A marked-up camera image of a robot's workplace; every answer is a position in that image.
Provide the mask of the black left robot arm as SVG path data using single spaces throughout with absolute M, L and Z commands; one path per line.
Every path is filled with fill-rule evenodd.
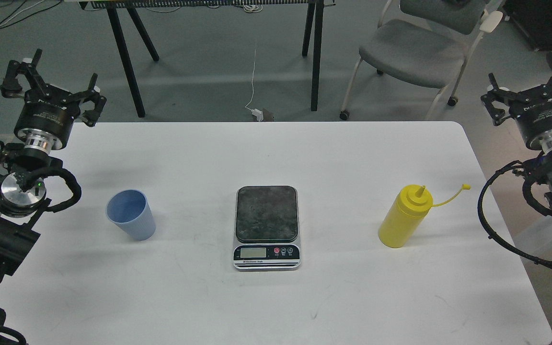
M 73 124 L 98 122 L 106 98 L 93 74 L 88 88 L 70 92 L 46 83 L 37 71 L 42 50 L 31 58 L 11 60 L 0 85 L 4 98 L 21 98 L 23 108 L 14 127 L 17 142 L 0 140 L 0 283 L 17 271 L 39 239 L 33 226 L 46 212 L 78 203 L 81 186 L 52 157 L 68 144 Z

